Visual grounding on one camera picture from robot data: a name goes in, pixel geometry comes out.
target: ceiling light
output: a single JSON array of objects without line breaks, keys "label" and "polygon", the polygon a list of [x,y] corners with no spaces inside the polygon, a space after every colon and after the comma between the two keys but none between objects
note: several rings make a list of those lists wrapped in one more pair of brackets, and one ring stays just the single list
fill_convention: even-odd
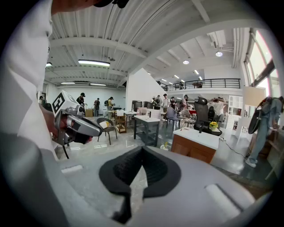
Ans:
[{"label": "ceiling light", "polygon": [[75,84],[75,82],[61,82],[61,84]]},{"label": "ceiling light", "polygon": [[108,62],[101,62],[101,61],[81,60],[81,59],[79,59],[78,62],[80,64],[98,65],[98,66],[110,66],[110,63],[108,63]]},{"label": "ceiling light", "polygon": [[100,84],[100,83],[90,83],[91,85],[99,85],[99,86],[106,86],[106,84]]},{"label": "ceiling light", "polygon": [[221,51],[217,51],[217,52],[216,52],[216,56],[217,56],[217,57],[221,57],[222,55],[223,55],[223,53],[222,53]]}]

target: sneaker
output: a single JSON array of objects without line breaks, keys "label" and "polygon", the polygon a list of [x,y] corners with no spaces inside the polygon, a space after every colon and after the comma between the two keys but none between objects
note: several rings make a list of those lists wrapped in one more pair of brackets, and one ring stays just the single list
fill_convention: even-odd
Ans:
[{"label": "sneaker", "polygon": [[253,167],[253,168],[256,167],[256,164],[255,164],[255,163],[251,163],[251,162],[249,161],[249,159],[247,159],[245,162],[246,162],[246,164],[248,164],[249,166],[251,166],[251,167]]}]

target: floor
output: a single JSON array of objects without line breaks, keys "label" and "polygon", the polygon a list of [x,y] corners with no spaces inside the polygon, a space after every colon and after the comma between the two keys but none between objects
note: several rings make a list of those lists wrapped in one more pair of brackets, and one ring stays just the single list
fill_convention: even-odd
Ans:
[{"label": "floor", "polygon": [[[169,122],[168,124],[168,128],[166,128],[166,122],[160,123],[157,147],[160,147],[165,142],[168,142],[170,146],[172,145],[174,137],[173,125],[172,122]],[[245,137],[242,137],[237,143],[237,138],[234,136],[234,131],[226,129],[221,130],[223,131],[222,136],[226,139],[227,144],[240,154],[237,154],[231,150],[225,142],[219,141],[219,148],[213,157],[211,165],[235,174],[238,177],[273,185],[277,180],[275,174],[272,174],[268,181],[264,180],[271,170],[271,166],[267,160],[259,158],[257,167],[251,168],[244,163],[243,158],[243,156],[245,156],[247,153],[249,141]],[[143,146],[144,143],[139,137],[134,140],[133,134],[134,129],[132,126],[127,128],[126,133],[117,133],[117,139],[115,137],[115,132],[110,132],[111,145],[109,144],[108,136],[105,136],[105,134],[101,135],[99,142],[97,142],[97,138],[95,137],[86,145],[72,142],[70,143],[70,147],[66,146],[66,151],[70,158],[69,160],[66,158],[62,147],[59,146],[55,149],[55,152],[59,158],[61,169],[72,167],[76,164],[82,164],[83,168],[89,168],[91,170],[91,173],[89,171],[88,174],[90,175],[89,178],[93,179],[93,181],[83,179],[85,178],[82,177],[84,174],[83,172],[71,172],[66,173],[65,175],[70,184],[81,196],[87,197],[87,200],[92,206],[107,216],[110,216],[113,213],[113,209],[120,207],[121,201],[110,197],[108,198],[108,202],[104,201],[102,203],[98,203],[99,196],[97,192],[93,190],[93,188],[98,187],[98,185],[100,185],[99,187],[101,189],[104,188],[100,183],[98,183],[100,182],[98,177],[99,168],[106,161],[122,155],[137,146]],[[131,208],[132,212],[135,212],[142,204],[142,191],[145,187],[147,187],[146,175],[143,168],[141,168],[130,187],[132,188]]]}]

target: black railing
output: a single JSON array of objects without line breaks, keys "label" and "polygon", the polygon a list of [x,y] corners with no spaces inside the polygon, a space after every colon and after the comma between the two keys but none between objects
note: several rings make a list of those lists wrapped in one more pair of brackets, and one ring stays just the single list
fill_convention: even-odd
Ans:
[{"label": "black railing", "polygon": [[226,88],[241,88],[240,79],[238,78],[224,78],[224,79],[207,79],[207,80],[192,80],[184,83],[175,83],[165,85],[161,83],[165,91],[182,90],[191,88],[209,88],[209,87],[226,87]]}]

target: cap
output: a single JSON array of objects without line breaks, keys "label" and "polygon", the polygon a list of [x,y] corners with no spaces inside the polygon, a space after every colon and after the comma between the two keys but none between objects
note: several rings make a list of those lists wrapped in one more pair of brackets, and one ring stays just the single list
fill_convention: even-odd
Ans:
[{"label": "cap", "polygon": [[101,8],[107,6],[111,2],[112,0],[101,0],[100,2],[96,3],[94,6]]}]

